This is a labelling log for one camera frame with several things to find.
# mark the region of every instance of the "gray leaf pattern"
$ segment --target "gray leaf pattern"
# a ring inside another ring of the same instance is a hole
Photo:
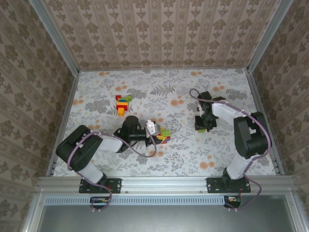
[[[130,149],[123,153],[97,151],[92,161],[107,176],[209,176],[221,175],[235,156],[233,126],[222,119],[209,133],[194,129],[198,102],[189,96],[189,89],[209,91],[213,97],[225,97],[231,104],[255,112],[245,70],[151,70],[81,72],[78,89],[66,127],[68,136],[84,124],[93,131],[114,133],[126,116],[135,115],[144,127],[146,120],[156,121],[171,131],[171,140],[157,145],[157,154],[144,158]],[[129,110],[119,117],[116,95],[131,95]],[[144,142],[134,148],[145,155],[154,146]],[[270,157],[258,160],[249,175],[274,174]],[[75,176],[58,159],[55,176]]]

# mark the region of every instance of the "floral mat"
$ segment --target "floral mat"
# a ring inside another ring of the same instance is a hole
[[[171,140],[157,146],[153,158],[143,158],[130,149],[118,154],[98,151],[92,161],[107,176],[209,176],[222,171],[237,154],[233,126],[222,119],[210,132],[195,131],[197,101],[189,89],[223,96],[233,105],[255,112],[256,108],[243,69],[151,70],[81,72],[67,123],[65,137],[79,125],[113,133],[125,117],[135,115],[141,124],[151,119],[171,131]],[[131,95],[128,111],[119,117],[115,95]],[[135,148],[151,155],[154,146],[139,142]],[[274,175],[270,156],[257,160],[249,175]],[[66,163],[57,160],[54,176],[75,176]]]

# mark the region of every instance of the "patterned wallpaper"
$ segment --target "patterned wallpaper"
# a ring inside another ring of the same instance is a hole
[[[294,0],[253,74],[285,171],[309,213],[309,1]]]
[[[0,0],[0,231],[27,216],[72,79],[30,4]]]
[[[246,66],[279,0],[43,0],[80,69]]]

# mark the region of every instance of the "cable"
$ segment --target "cable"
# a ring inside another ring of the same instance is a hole
[[[259,197],[259,195],[260,195],[261,192],[262,192],[262,186],[261,186],[260,184],[258,184],[257,182],[255,182],[254,180],[250,179],[248,176],[246,176],[245,173],[248,171],[248,169],[251,167],[251,165],[253,164],[253,162],[254,162],[255,160],[265,157],[265,156],[270,152],[270,149],[271,149],[271,141],[270,141],[270,137],[269,137],[269,135],[268,135],[268,132],[267,132],[267,130],[263,127],[263,125],[262,125],[258,120],[256,120],[254,117],[252,117],[250,114],[248,114],[248,113],[245,112],[244,110],[241,110],[241,109],[239,109],[239,108],[237,108],[237,107],[235,107],[235,106],[233,106],[233,105],[231,105],[230,103],[225,102],[225,101],[214,101],[214,100],[205,100],[205,99],[197,98],[197,97],[195,97],[195,96],[192,95],[191,92],[192,92],[193,90],[194,90],[195,92],[197,92],[198,95],[200,95],[200,93],[199,93],[199,91],[198,91],[197,89],[192,88],[192,89],[190,89],[190,91],[189,91],[189,95],[190,95],[192,98],[194,98],[194,99],[196,99],[196,100],[198,100],[198,101],[202,101],[202,102],[212,102],[212,103],[219,103],[219,104],[227,105],[228,107],[230,107],[230,108],[232,108],[232,109],[234,109],[234,110],[239,111],[241,114],[247,116],[247,117],[250,118],[253,122],[255,122],[255,124],[259,126],[259,128],[262,130],[262,132],[263,132],[264,135],[266,136],[266,140],[267,140],[267,150],[265,151],[264,154],[262,154],[262,155],[260,155],[260,156],[258,156],[258,157],[253,158],[253,159],[250,161],[250,163],[247,165],[247,167],[245,168],[245,170],[244,170],[244,172],[243,172],[244,177],[245,177],[247,180],[249,180],[250,182],[256,184],[256,185],[259,187],[259,191],[258,191],[258,193],[255,195],[255,197],[254,197],[251,201],[249,201],[249,202],[248,202],[247,204],[245,204],[244,206],[237,208],[238,210],[239,210],[239,209],[242,209],[242,208],[244,208],[244,207],[250,205],[251,203],[253,203],[253,202]]]
[[[80,141],[80,142],[75,146],[75,148],[72,150],[72,152],[71,152],[71,154],[70,154],[70,156],[69,156],[69,158],[68,158],[68,162],[67,162],[67,168],[68,168],[68,170],[69,170],[69,171],[72,171],[72,168],[70,167],[70,163],[71,163],[71,160],[72,160],[72,158],[73,158],[75,152],[76,152],[77,149],[79,148],[79,146],[80,146],[81,144],[83,144],[83,142],[84,142],[88,137],[90,137],[90,136],[93,135],[93,134],[96,134],[96,135],[103,135],[103,136],[107,136],[107,137],[116,138],[116,139],[120,140],[121,142],[123,142],[125,145],[127,145],[133,152],[135,152],[135,153],[138,154],[139,156],[142,156],[142,157],[145,157],[145,158],[151,158],[151,157],[153,157],[153,156],[156,154],[156,144],[155,144],[155,141],[154,141],[153,136],[150,134],[150,132],[149,132],[149,130],[147,129],[147,127],[145,127],[145,130],[146,130],[147,133],[149,134],[150,140],[151,140],[151,142],[153,143],[153,145],[155,146],[155,147],[154,147],[154,150],[155,150],[155,151],[154,151],[154,153],[153,153],[151,156],[146,156],[146,155],[144,155],[144,154],[139,153],[139,152],[138,152],[137,150],[135,150],[130,144],[128,144],[125,140],[123,140],[122,138],[119,138],[119,137],[117,137],[117,136],[115,136],[115,135],[113,135],[113,134],[101,133],[101,132],[98,132],[98,131],[92,131],[92,132],[90,132],[89,134],[87,134],[84,138],[82,138],[81,141]],[[112,191],[111,191],[109,188],[107,188],[106,186],[104,186],[104,185],[99,185],[99,184],[96,184],[96,183],[91,182],[90,180],[88,180],[87,178],[85,178],[85,177],[84,177],[82,174],[80,174],[79,172],[76,172],[76,173],[77,173],[80,177],[84,178],[85,181],[87,181],[89,184],[91,184],[91,185],[93,185],[93,186],[100,187],[100,188],[104,188],[105,190],[107,190],[107,191],[109,192],[109,194],[110,194],[109,200],[107,201],[106,205],[103,206],[100,210],[105,209],[105,208],[110,204],[110,202],[111,202],[111,200],[112,200]],[[93,203],[94,203],[94,201],[97,200],[97,199],[100,199],[100,198],[95,198],[95,199],[93,199],[92,202],[91,202],[91,208],[93,209],[93,211],[95,211],[95,208],[93,207]]]

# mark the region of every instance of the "purple cable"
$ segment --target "purple cable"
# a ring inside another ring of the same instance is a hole
[[[121,142],[123,142],[125,145],[127,145],[132,151],[134,151],[134,152],[135,152],[136,154],[138,154],[139,156],[143,156],[143,157],[145,157],[145,158],[151,158],[151,157],[153,157],[153,156],[156,154],[156,144],[155,144],[155,141],[154,141],[153,136],[150,134],[150,132],[149,132],[149,130],[147,129],[147,127],[145,127],[145,130],[146,130],[147,133],[150,135],[150,140],[151,140],[151,142],[153,143],[153,145],[155,146],[155,147],[154,147],[154,150],[155,150],[155,151],[154,151],[154,153],[153,153],[151,156],[146,156],[146,155],[143,155],[143,154],[139,153],[139,152],[138,152],[137,150],[135,150],[130,144],[128,144],[126,141],[124,141],[122,138],[119,138],[119,137],[117,137],[117,136],[115,136],[115,135],[113,135],[113,134],[108,134],[108,133],[101,133],[101,132],[97,132],[97,131],[92,131],[92,132],[90,132],[89,134],[87,134],[84,138],[82,138],[81,141],[80,141],[80,142],[75,146],[75,148],[72,150],[72,152],[71,152],[71,154],[70,154],[70,156],[69,156],[69,158],[68,158],[68,162],[67,162],[67,168],[68,168],[68,170],[69,170],[69,171],[72,171],[72,168],[70,167],[70,163],[71,163],[71,160],[72,160],[72,158],[73,158],[75,152],[76,152],[77,149],[79,148],[79,146],[80,146],[81,144],[83,144],[83,142],[84,142],[88,137],[90,137],[90,136],[93,135],[93,134],[98,134],[98,135],[103,135],[103,136],[107,136],[107,137],[116,138],[116,139],[120,140]],[[93,186],[100,187],[100,188],[104,188],[104,189],[106,189],[106,190],[109,192],[110,198],[109,198],[109,200],[107,201],[106,205],[103,206],[103,207],[101,208],[102,210],[105,209],[105,208],[110,204],[110,202],[111,202],[111,200],[112,200],[112,192],[111,192],[111,190],[110,190],[109,188],[105,187],[104,185],[99,185],[99,184],[96,184],[96,183],[91,182],[90,180],[88,180],[87,178],[85,178],[85,177],[84,177],[82,174],[80,174],[79,172],[76,172],[76,173],[77,173],[79,176],[81,176],[82,178],[84,178],[85,181],[87,181],[89,184],[91,184],[91,185],[93,185]],[[93,210],[95,210],[95,208],[93,207],[93,203],[94,203],[94,201],[96,201],[97,199],[100,199],[100,197],[93,199],[92,202],[91,202],[91,208],[92,208]]]
[[[190,91],[189,91],[189,95],[190,95],[192,98],[194,98],[194,99],[196,99],[196,100],[198,100],[198,101],[219,103],[219,104],[227,105],[228,107],[230,107],[230,108],[232,108],[232,109],[235,109],[235,110],[239,111],[241,114],[247,116],[247,117],[250,118],[253,122],[255,122],[255,124],[258,125],[258,126],[261,128],[261,130],[263,131],[264,135],[266,136],[266,140],[267,140],[267,150],[266,150],[265,153],[262,154],[261,156],[258,156],[258,157],[253,158],[253,159],[250,161],[250,163],[247,165],[247,167],[245,168],[245,170],[244,170],[244,172],[243,172],[243,173],[244,173],[244,177],[245,177],[247,180],[249,180],[250,182],[255,183],[260,189],[259,189],[258,193],[255,195],[255,197],[254,197],[251,201],[249,201],[249,202],[248,202],[247,204],[245,204],[244,206],[237,208],[237,209],[242,209],[242,208],[244,208],[244,207],[250,205],[251,203],[253,203],[253,202],[259,197],[259,195],[260,195],[261,192],[262,192],[262,186],[261,186],[260,184],[258,184],[257,182],[255,182],[254,180],[250,179],[248,176],[246,176],[245,173],[248,171],[248,169],[251,167],[251,165],[253,164],[253,162],[254,162],[255,160],[260,159],[260,158],[262,158],[262,157],[265,157],[265,156],[270,152],[270,148],[271,148],[270,137],[269,137],[269,135],[268,135],[268,133],[267,133],[267,130],[263,127],[263,125],[262,125],[258,120],[256,120],[254,117],[252,117],[250,114],[248,114],[247,112],[245,112],[245,111],[243,111],[243,110],[241,110],[241,109],[239,109],[239,108],[237,108],[237,107],[235,107],[235,106],[229,104],[228,102],[224,102],[224,101],[214,101],[214,100],[205,100],[205,99],[197,98],[197,97],[195,97],[195,96],[192,95],[192,93],[191,93],[192,90],[196,91],[196,92],[200,95],[199,91],[198,91],[197,89],[195,89],[195,88],[192,88],[192,89],[190,89]]]

